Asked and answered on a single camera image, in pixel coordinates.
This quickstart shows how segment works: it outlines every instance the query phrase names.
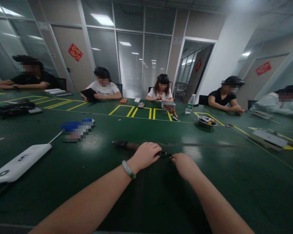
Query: bowl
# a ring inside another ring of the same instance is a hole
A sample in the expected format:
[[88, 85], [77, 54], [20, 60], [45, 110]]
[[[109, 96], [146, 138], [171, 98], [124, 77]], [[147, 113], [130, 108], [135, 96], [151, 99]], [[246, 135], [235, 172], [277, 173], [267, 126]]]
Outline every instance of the bowl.
[[217, 126], [218, 123], [215, 121], [215, 124], [208, 124], [209, 121], [212, 121], [214, 119], [206, 117], [206, 116], [199, 116], [198, 117], [198, 123], [199, 125], [205, 127], [205, 128], [212, 128], [213, 126]]

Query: white shirt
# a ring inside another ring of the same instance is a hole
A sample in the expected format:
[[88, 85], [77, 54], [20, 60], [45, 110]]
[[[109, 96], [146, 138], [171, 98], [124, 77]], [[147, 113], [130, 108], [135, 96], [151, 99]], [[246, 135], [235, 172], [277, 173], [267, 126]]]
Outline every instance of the white shirt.
[[113, 82], [109, 82], [106, 87], [102, 87], [98, 81], [94, 81], [87, 87], [87, 89], [88, 88], [92, 88], [96, 93], [101, 95], [113, 95], [119, 92], [119, 89]]
[[[148, 93], [148, 96], [150, 96], [151, 98], [155, 98], [155, 97], [159, 97], [159, 94], [157, 93], [157, 95], [155, 95], [155, 93], [154, 93], [154, 88], [151, 88], [150, 92]], [[164, 101], [165, 101], [166, 99], [171, 98], [171, 97], [172, 97], [171, 89], [169, 89], [169, 94], [168, 94], [168, 95], [166, 95], [166, 93], [163, 92], [162, 97], [163, 97], [163, 100], [164, 100]]]
[[293, 116], [293, 102], [280, 102], [277, 93], [269, 93], [254, 103], [251, 111], [267, 111]]

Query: bracelet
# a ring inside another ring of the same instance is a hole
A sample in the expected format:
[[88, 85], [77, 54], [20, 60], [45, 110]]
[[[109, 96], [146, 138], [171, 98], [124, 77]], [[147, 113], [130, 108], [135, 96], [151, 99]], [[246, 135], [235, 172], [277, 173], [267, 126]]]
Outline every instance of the bracelet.
[[122, 162], [123, 168], [125, 169], [125, 171], [127, 172], [128, 176], [130, 176], [131, 179], [135, 179], [137, 176], [132, 172], [132, 170], [129, 168], [129, 166], [127, 165], [127, 162], [125, 160], [123, 160]]

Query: plastic bottle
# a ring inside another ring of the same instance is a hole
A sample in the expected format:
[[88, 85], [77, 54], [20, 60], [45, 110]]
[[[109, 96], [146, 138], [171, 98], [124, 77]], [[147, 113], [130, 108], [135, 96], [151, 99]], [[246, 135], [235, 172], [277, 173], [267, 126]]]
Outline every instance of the plastic bottle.
[[193, 109], [193, 106], [194, 106], [194, 102], [195, 102], [195, 96], [196, 96], [196, 94], [192, 94], [192, 97], [189, 99], [189, 103], [188, 103], [188, 105], [186, 106], [186, 109], [185, 109], [186, 114], [191, 113], [191, 111]]

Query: red sign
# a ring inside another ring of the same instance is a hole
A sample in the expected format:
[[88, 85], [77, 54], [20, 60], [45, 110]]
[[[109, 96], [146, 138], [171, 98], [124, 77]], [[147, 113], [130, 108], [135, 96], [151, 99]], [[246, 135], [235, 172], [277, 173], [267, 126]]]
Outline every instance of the red sign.
[[201, 67], [201, 59], [198, 60], [196, 66], [195, 66], [195, 72], [197, 72], [200, 67]]
[[82, 52], [72, 43], [71, 47], [68, 49], [69, 54], [79, 62], [82, 57]]
[[263, 64], [262, 66], [259, 66], [256, 69], [257, 75], [262, 75], [263, 73], [266, 73], [268, 70], [271, 70], [271, 65], [269, 62], [266, 62], [265, 64]]

